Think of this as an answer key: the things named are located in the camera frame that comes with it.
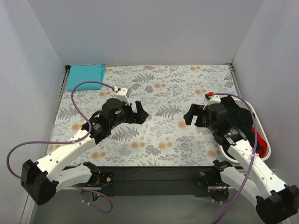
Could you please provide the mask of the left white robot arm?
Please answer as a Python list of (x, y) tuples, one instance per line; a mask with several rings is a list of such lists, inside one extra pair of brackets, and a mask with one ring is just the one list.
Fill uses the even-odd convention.
[(54, 152), (33, 162), (24, 162), (21, 170), (21, 185), (37, 205), (47, 203), (58, 191), (67, 187), (86, 183), (96, 186), (100, 181), (100, 170), (91, 162), (66, 169), (83, 152), (96, 146), (111, 134), (116, 126), (143, 124), (148, 113), (140, 101), (136, 101), (136, 111), (131, 105), (116, 98), (110, 98), (95, 112), (82, 128), (71, 138), (70, 144), (60, 146)]

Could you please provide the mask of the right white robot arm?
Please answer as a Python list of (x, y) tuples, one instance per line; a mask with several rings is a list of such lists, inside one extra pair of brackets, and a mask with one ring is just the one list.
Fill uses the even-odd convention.
[(278, 224), (298, 213), (298, 187), (286, 184), (254, 153), (245, 134), (229, 123), (224, 105), (192, 104), (184, 115), (185, 123), (190, 125), (194, 116), (196, 127), (208, 128), (219, 145), (228, 145), (228, 153), (247, 171), (243, 175), (227, 161), (216, 162), (217, 170), (211, 174), (214, 184), (239, 189), (266, 224)]

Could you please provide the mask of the black t shirt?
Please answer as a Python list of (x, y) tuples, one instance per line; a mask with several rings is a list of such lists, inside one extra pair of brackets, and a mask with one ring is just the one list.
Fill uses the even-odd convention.
[(253, 148), (255, 143), (255, 134), (251, 130), (253, 120), (249, 110), (241, 108), (231, 96), (221, 98), (221, 104), (223, 104), (228, 111), (229, 123), (232, 126), (239, 128), (245, 134)]

